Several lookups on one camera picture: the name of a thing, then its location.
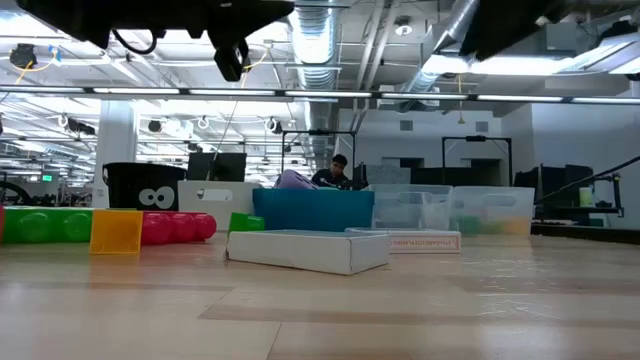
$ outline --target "person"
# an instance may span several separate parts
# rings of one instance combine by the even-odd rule
[[[331,160],[331,166],[328,169],[318,170],[311,181],[318,186],[339,188],[349,181],[344,175],[344,168],[347,164],[347,158],[338,154]]]

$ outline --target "yellow block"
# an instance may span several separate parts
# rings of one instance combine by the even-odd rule
[[[89,254],[138,254],[142,211],[94,210]]]

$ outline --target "ceiling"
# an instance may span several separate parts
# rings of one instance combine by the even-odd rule
[[[361,60],[365,52],[365,41],[370,31],[382,32],[386,21],[383,12],[379,29],[370,29],[376,6],[381,1],[349,0],[345,9],[335,9],[339,13],[338,58],[333,65],[338,71],[336,87],[339,90],[352,90]],[[438,24],[450,15],[452,1],[402,1],[397,16],[408,16],[412,32],[405,36],[391,31],[382,53],[382,65],[378,66],[372,82],[372,88],[390,85],[398,87],[407,82],[421,68],[423,58],[421,44],[427,28]],[[115,39],[112,39],[106,51],[90,43],[79,42],[68,35],[46,25],[39,20],[15,8],[11,1],[3,1],[4,11],[0,12],[0,83],[14,84],[20,78],[23,85],[65,85],[65,86],[105,86],[105,87],[200,87],[200,88],[300,88],[296,59],[291,44],[290,28],[286,22],[273,23],[252,34],[247,42],[250,45],[250,57],[255,65],[245,75],[243,82],[227,83],[212,61],[214,49],[205,35],[201,39],[191,39],[186,31],[169,31],[160,39],[156,50],[148,56],[129,54]],[[606,17],[616,11],[627,11],[628,6],[599,7],[594,17]],[[123,37],[138,48],[148,47],[151,37],[146,31],[122,31]],[[591,42],[587,33],[576,30],[575,36],[582,42]],[[36,45],[38,58],[36,69],[42,71],[25,73],[21,78],[21,69],[15,68],[8,60],[9,54],[18,43]],[[461,74],[440,76],[435,84],[440,92],[491,93],[491,94],[580,94],[580,95],[616,95],[628,88],[623,75],[580,74],[549,76],[522,76],[492,74]],[[100,131],[100,99],[39,97],[33,95],[9,94],[0,104],[3,113],[5,134],[37,138],[75,138],[60,126],[65,119],[72,118]],[[195,142],[206,141],[202,147],[206,151],[246,151],[250,156],[251,179],[266,185],[272,183],[280,168],[279,156],[282,140],[280,135],[267,130],[265,122],[270,119],[281,122],[289,130],[307,130],[305,105],[300,102],[235,102],[235,101],[186,101],[186,100],[135,100],[140,119],[140,144],[138,160],[169,163],[185,166],[189,150],[184,144],[159,144],[157,140],[191,137]],[[340,102],[340,112],[352,108],[352,102]],[[369,115],[363,122],[360,136],[382,137],[389,132],[389,118],[402,116],[393,111],[379,111],[371,104]],[[469,118],[478,113],[488,112],[486,118],[500,118],[513,110],[513,106],[492,103],[465,103],[460,107],[457,102],[442,102],[435,109],[413,115],[415,118],[432,118],[431,124],[438,119],[446,119],[452,111],[468,112]],[[351,116],[340,115],[350,122]],[[165,123],[172,132],[153,133],[149,131],[150,121]],[[229,124],[224,144],[216,143],[222,139]],[[407,134],[416,136],[420,132]],[[64,171],[70,182],[81,183],[91,180],[92,164],[95,159],[96,142],[86,137],[84,142],[52,141],[4,142],[4,155],[0,160],[3,169],[18,172],[24,169],[76,169]],[[333,138],[320,141],[323,149],[319,157],[333,154]],[[307,136],[292,143],[287,155],[287,166],[295,167],[304,174],[313,172],[315,162],[306,150],[311,146]],[[37,161],[26,161],[35,157]],[[67,164],[68,167],[50,166],[54,162]]]

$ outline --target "clear plastic bin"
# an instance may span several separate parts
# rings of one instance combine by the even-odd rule
[[[451,229],[462,235],[529,235],[532,188],[460,186],[453,189]]]
[[[370,185],[374,229],[449,230],[451,186]]]

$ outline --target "trash can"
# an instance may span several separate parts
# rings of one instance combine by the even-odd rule
[[[182,168],[156,164],[110,163],[102,166],[109,187],[109,207],[155,211],[179,211],[178,181]]]

